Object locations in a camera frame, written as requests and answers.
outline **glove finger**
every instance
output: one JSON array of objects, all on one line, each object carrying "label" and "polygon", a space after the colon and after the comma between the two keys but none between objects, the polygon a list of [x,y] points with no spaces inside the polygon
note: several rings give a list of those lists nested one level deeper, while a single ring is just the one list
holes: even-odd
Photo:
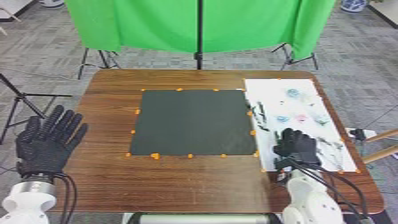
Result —
[{"label": "glove finger", "polygon": [[87,124],[82,124],[80,128],[79,128],[79,131],[77,131],[77,134],[75,134],[75,137],[68,143],[68,150],[75,150],[82,140],[84,140],[84,136],[86,136],[86,133],[87,133],[87,130],[89,130],[89,125]]},{"label": "glove finger", "polygon": [[293,129],[286,128],[283,131],[283,141],[293,140]]},{"label": "glove finger", "polygon": [[293,132],[293,139],[299,141],[302,139],[302,131],[295,130]]},{"label": "glove finger", "polygon": [[47,137],[48,137],[48,134],[52,132],[54,125],[55,125],[55,122],[59,120],[59,117],[61,117],[63,113],[64,113],[64,107],[61,105],[57,105],[57,107],[54,109],[54,112],[52,112],[52,115],[47,119],[39,134],[38,134],[38,139],[39,140],[47,140]]},{"label": "glove finger", "polygon": [[309,140],[309,135],[308,134],[302,135],[302,140]]},{"label": "glove finger", "polygon": [[82,119],[84,119],[82,114],[77,114],[75,117],[73,117],[73,119],[71,119],[71,123],[68,125],[68,128],[66,128],[64,133],[63,133],[63,136],[61,136],[61,140],[59,140],[61,141],[61,144],[64,144],[64,145],[66,145],[68,140],[71,138],[71,135],[75,133],[75,130],[77,130],[77,127],[79,127],[79,124],[80,124]]},{"label": "glove finger", "polygon": [[25,127],[25,131],[18,135],[16,142],[31,143],[41,129],[41,118],[38,116],[29,118],[29,124]]},{"label": "glove finger", "polygon": [[317,140],[313,139],[313,138],[309,138],[309,141],[311,141],[311,148],[315,148],[315,150],[317,150]]},{"label": "glove finger", "polygon": [[61,138],[63,131],[64,131],[66,126],[68,126],[68,123],[70,123],[70,121],[71,121],[73,115],[75,115],[73,110],[68,110],[66,113],[64,113],[64,116],[63,116],[63,118],[61,118],[61,120],[59,120],[59,123],[57,123],[57,125],[55,125],[52,134],[50,134],[50,139],[52,139],[54,141],[57,141],[59,138]]}]

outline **black glove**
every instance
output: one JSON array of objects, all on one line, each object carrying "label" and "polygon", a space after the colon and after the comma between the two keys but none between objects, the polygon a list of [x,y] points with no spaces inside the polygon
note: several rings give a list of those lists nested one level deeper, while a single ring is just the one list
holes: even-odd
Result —
[{"label": "black glove", "polygon": [[50,175],[63,173],[70,155],[89,128],[87,124],[82,124],[77,131],[82,118],[82,114],[75,115],[71,110],[64,113],[61,105],[54,109],[43,126],[39,117],[31,117],[25,131],[16,138],[16,156],[22,159],[18,172],[22,177],[38,173]]},{"label": "black glove", "polygon": [[283,139],[274,147],[274,152],[279,156],[290,157],[299,163],[320,165],[317,140],[301,131],[293,131],[292,128],[283,131]]}]

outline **tripod stand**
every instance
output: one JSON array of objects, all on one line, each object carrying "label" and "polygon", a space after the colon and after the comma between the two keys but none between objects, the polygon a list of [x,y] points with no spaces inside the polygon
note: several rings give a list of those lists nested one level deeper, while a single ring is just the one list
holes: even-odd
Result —
[{"label": "tripod stand", "polygon": [[[73,97],[71,95],[54,95],[54,94],[31,94],[31,93],[22,93],[20,90],[16,89],[16,86],[13,85],[13,83],[9,82],[4,74],[0,73],[0,82],[4,82],[6,86],[9,87],[11,91],[16,94],[16,98],[15,98],[15,104],[13,104],[13,108],[11,108],[11,112],[9,112],[9,118],[7,118],[7,122],[6,122],[6,126],[4,126],[4,133],[2,133],[2,137],[0,137],[0,145],[4,144],[4,138],[6,138],[6,134],[7,134],[7,130],[11,127],[22,125],[23,123],[29,122],[29,120],[23,120],[20,122],[16,122],[15,124],[11,124],[13,121],[13,117],[15,117],[15,113],[16,113],[16,106],[20,104],[20,102],[23,102],[29,106],[29,108],[32,109],[36,115],[41,117],[41,119],[47,118],[47,111],[50,109],[50,105],[54,103],[54,100],[57,97]],[[31,102],[31,100],[27,99],[27,96],[43,96],[43,97],[52,97],[52,101],[47,105],[45,110],[41,111],[39,108],[36,107],[34,103]]]}]

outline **robotic arm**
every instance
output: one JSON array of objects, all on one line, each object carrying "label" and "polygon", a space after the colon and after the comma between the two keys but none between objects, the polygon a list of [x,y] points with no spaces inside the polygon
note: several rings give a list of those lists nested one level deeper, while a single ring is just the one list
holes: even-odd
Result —
[{"label": "robotic arm", "polygon": [[54,178],[64,176],[70,155],[87,132],[87,124],[79,128],[80,121],[82,115],[71,110],[64,113],[63,106],[55,107],[43,125],[39,117],[31,117],[16,139],[22,183],[15,185],[4,199],[2,206],[9,214],[2,217],[0,224],[48,224],[45,212],[57,203]]},{"label": "robotic arm", "polygon": [[[283,211],[285,224],[345,223],[341,208],[327,194],[327,190],[334,191],[347,202],[352,212],[357,215],[359,223],[373,223],[366,214],[365,198],[361,198],[365,211],[365,215],[361,215],[336,188],[327,184],[322,178],[318,170],[327,173],[329,171],[320,167],[317,140],[301,131],[293,131],[288,128],[283,131],[283,138],[278,146],[274,147],[274,152],[281,156],[281,160],[276,161],[276,167],[281,173],[279,183],[286,184],[292,197],[292,203]],[[285,172],[286,167],[293,169],[288,174]],[[338,177],[338,179],[343,180],[345,183],[350,183],[343,177]],[[363,197],[363,193],[356,185],[354,189]]]}]

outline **black cable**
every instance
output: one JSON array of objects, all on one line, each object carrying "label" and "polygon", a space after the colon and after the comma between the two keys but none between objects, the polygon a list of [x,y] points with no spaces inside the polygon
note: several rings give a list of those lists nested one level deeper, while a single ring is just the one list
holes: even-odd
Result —
[{"label": "black cable", "polygon": [[73,202],[71,202],[71,209],[70,209],[70,214],[68,214],[68,218],[66,218],[66,224],[68,224],[70,220],[71,220],[71,215],[73,215],[73,212],[75,212],[75,208],[77,208],[77,203],[79,203],[79,187],[77,187],[77,183],[75,183],[75,180],[73,180],[70,175],[66,175],[66,178],[70,179],[71,186],[73,186]]},{"label": "black cable", "polygon": [[[327,176],[329,176],[329,180],[331,180],[333,187],[338,190],[331,173],[327,173]],[[334,201],[340,201],[340,197],[338,197],[338,194],[336,193],[333,193],[333,198],[334,198]]]},{"label": "black cable", "polygon": [[301,170],[301,172],[324,184],[324,186],[333,190],[333,192],[338,194],[340,198],[343,199],[345,204],[350,207],[350,210],[354,212],[354,215],[357,217],[357,220],[363,220],[361,214],[357,212],[356,206],[352,204],[352,202],[349,201],[349,199],[345,198],[343,194],[338,192],[336,188],[331,186],[331,184],[325,182],[325,180],[320,178],[320,176],[313,173],[313,171],[308,170],[308,168],[295,162],[293,159],[288,159],[293,167]]},{"label": "black cable", "polygon": [[70,221],[71,221],[71,215],[73,215],[73,212],[75,212],[75,208],[77,208],[77,202],[79,202],[79,188],[77,188],[77,183],[75,183],[75,180],[71,178],[71,176],[64,173],[57,174],[57,178],[61,178],[66,182],[68,182],[68,185],[71,184],[71,188],[73,188],[73,202],[71,202],[71,208],[70,208],[70,212],[66,212],[66,209],[70,207],[70,204],[64,205],[64,212],[63,212],[63,219],[61,219],[61,224],[68,224]]},{"label": "black cable", "polygon": [[66,199],[64,199],[64,209],[63,209],[63,215],[61,215],[61,224],[66,224],[66,213],[68,213],[68,207],[70,207],[70,193],[71,193],[71,186],[70,181],[63,175],[54,176],[57,179],[63,180],[66,185]]},{"label": "black cable", "polygon": [[370,217],[365,193],[363,193],[361,189],[357,188],[356,184],[350,182],[350,180],[347,180],[345,177],[338,176],[338,175],[336,175],[336,174],[334,174],[324,167],[317,166],[317,168],[318,168],[324,172],[327,172],[327,173],[333,175],[333,177],[334,177],[336,179],[340,179],[340,181],[343,181],[345,184],[347,184],[347,185],[352,187],[352,189],[356,190],[357,195],[359,195],[359,198],[361,198],[363,213],[365,213],[365,216]]}]

